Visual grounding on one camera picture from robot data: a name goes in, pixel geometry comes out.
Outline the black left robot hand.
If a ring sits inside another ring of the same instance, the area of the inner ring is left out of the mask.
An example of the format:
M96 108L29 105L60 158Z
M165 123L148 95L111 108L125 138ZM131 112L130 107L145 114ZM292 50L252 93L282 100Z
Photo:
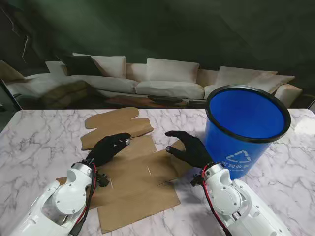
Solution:
M119 133L104 137L92 148L85 161L88 164L94 163L96 167L105 165L127 146L126 141L129 141L130 138L131 135L129 133Z

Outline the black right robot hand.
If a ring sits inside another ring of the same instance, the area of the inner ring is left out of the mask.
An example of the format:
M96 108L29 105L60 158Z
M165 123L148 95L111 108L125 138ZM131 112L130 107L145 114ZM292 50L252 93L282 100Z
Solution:
M165 132L165 135L167 137L178 138L185 146L184 151L171 146L166 147L165 150L176 158L190 164L192 167L202 169L206 165L212 165L214 163L204 144L198 137L192 136L186 131L168 131Z

